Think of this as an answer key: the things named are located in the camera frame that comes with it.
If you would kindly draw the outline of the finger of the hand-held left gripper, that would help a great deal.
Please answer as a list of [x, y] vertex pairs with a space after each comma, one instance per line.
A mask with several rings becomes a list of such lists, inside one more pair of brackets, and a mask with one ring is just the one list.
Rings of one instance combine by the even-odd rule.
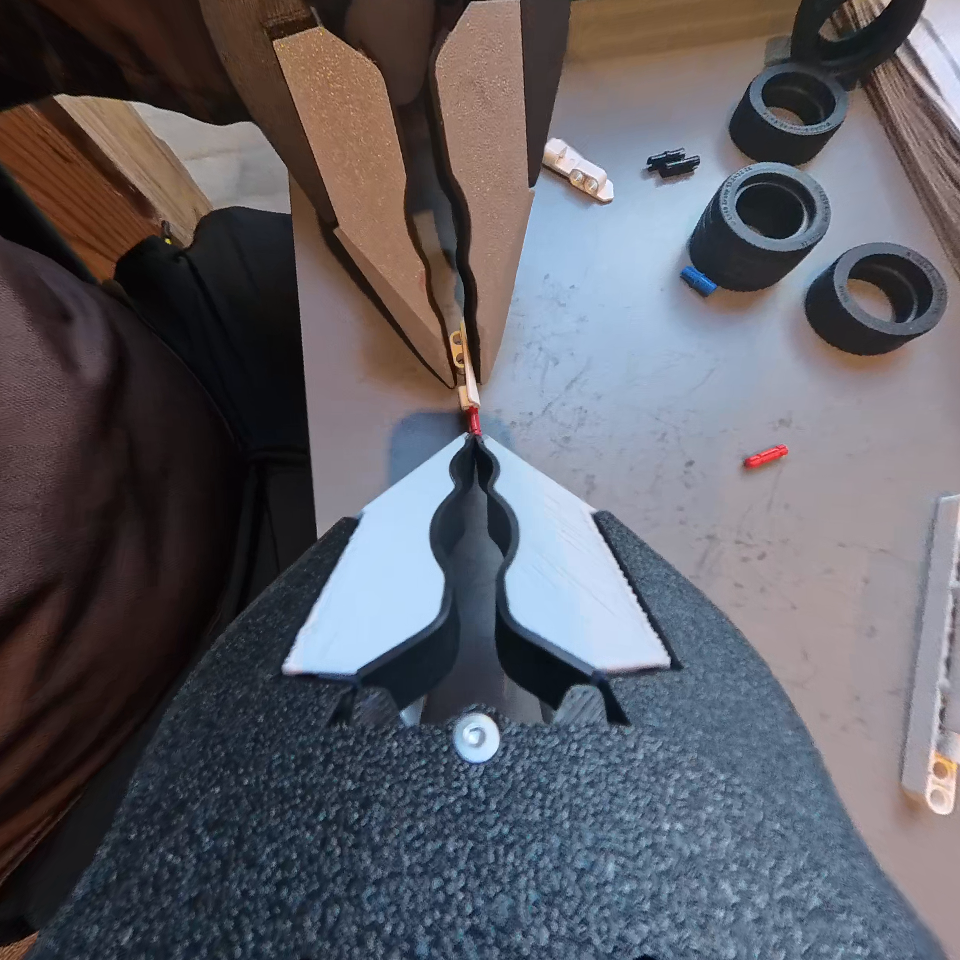
[[443, 315], [407, 216], [407, 174], [385, 79], [328, 29], [302, 30], [272, 47], [333, 209], [334, 235], [411, 349], [454, 388]]
[[431, 53], [429, 89], [456, 224], [470, 351], [476, 376], [486, 383], [503, 341], [534, 201], [521, 3], [467, 3]]

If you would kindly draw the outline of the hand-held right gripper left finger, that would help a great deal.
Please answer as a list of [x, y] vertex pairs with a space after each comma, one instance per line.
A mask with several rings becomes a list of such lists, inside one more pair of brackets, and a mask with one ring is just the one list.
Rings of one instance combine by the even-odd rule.
[[403, 710], [452, 669], [460, 616], [450, 562], [466, 529], [477, 438], [464, 434], [370, 501], [282, 664]]

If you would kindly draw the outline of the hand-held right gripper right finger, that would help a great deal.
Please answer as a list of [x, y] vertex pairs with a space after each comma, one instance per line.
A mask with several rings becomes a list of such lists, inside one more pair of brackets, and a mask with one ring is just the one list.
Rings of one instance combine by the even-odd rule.
[[558, 710], [570, 690], [621, 708], [613, 680], [671, 670], [655, 620], [597, 511], [492, 438], [474, 438], [487, 533], [501, 554], [495, 647], [506, 675]]

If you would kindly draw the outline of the white stepped brick assembly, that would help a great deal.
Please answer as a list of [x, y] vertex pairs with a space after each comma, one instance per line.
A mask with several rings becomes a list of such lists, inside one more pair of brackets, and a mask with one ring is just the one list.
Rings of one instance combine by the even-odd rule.
[[958, 799], [959, 496], [941, 497], [928, 538], [913, 685], [902, 751], [903, 790], [933, 814]]

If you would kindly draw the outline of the grey desk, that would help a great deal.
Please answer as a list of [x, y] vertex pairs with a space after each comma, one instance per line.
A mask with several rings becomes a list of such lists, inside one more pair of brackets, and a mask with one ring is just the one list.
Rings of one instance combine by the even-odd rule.
[[[679, 711], [603, 730], [505, 730], [482, 770], [415, 749], [382, 834], [465, 834], [483, 908], [454, 942], [519, 958], [907, 958], [854, 923], [878, 863], [958, 958], [958, 813], [899, 786], [934, 500], [958, 481], [958, 284], [869, 102], [810, 170], [832, 225], [783, 282], [704, 299], [679, 279], [714, 190], [747, 158], [727, 123], [772, 39], [567, 64], [553, 133], [606, 168], [597, 204], [544, 172], [505, 337], [483, 390], [501, 443], [652, 547], [639, 584], [684, 669], [630, 684]], [[649, 157], [684, 148], [690, 175]], [[928, 333], [848, 354], [810, 326], [810, 285], [851, 248], [893, 243], [942, 274]], [[760, 469], [744, 458], [786, 445]]]

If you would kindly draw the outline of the wooden beam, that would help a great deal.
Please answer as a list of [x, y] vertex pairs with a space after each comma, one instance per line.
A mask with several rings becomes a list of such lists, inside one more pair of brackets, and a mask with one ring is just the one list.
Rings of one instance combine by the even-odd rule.
[[2, 111], [1, 162], [99, 282], [167, 227], [191, 243], [212, 204], [127, 102], [60, 96]]

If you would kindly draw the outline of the person's legs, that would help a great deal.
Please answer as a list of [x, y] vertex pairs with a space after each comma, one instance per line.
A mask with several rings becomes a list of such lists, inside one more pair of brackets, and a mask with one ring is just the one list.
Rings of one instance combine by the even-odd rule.
[[194, 240], [157, 236], [97, 282], [52, 230], [29, 245], [128, 307], [186, 366], [218, 411], [243, 482], [233, 557], [218, 610], [146, 721], [62, 819], [2, 881], [2, 948], [45, 926], [87, 869], [140, 755], [189, 671], [223, 630], [316, 538], [292, 219], [241, 207], [203, 217]]

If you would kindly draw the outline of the tan wooden board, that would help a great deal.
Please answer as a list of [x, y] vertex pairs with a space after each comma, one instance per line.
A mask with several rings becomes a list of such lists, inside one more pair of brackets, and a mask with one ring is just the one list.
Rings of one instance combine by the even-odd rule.
[[786, 35], [799, 5], [799, 1], [572, 2], [564, 63]]

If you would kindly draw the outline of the black rubber toy tire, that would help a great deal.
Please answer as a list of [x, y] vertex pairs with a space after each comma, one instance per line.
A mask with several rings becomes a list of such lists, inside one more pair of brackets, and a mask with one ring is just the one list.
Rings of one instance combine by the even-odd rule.
[[757, 162], [801, 166], [814, 160], [843, 125], [848, 91], [831, 75], [801, 63], [763, 69], [728, 123], [733, 144]]
[[[864, 308], [851, 291], [852, 281], [882, 292], [892, 318]], [[811, 283], [804, 309], [823, 341], [847, 354], [876, 356], [933, 330], [946, 313], [948, 298], [947, 283], [928, 258], [907, 246], [877, 242], [837, 257]]]
[[695, 269], [734, 292], [780, 282], [824, 239], [832, 219], [829, 197], [810, 174], [759, 162], [729, 175], [689, 238]]
[[791, 34], [791, 58], [835, 78], [860, 78], [891, 59], [917, 25], [925, 1], [891, 1], [865, 26], [838, 39], [821, 29], [843, 6], [842, 1], [802, 1]]

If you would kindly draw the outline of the person's torso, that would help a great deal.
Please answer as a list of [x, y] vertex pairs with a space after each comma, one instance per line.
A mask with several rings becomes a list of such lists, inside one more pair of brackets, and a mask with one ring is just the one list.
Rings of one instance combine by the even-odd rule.
[[129, 307], [6, 239], [1, 287], [6, 882], [209, 629], [243, 482], [222, 416]]

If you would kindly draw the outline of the open instruction book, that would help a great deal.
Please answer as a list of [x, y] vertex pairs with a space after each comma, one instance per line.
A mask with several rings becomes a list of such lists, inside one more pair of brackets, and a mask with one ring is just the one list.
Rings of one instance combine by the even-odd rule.
[[929, 1], [859, 82], [954, 272], [959, 271], [959, 3]]

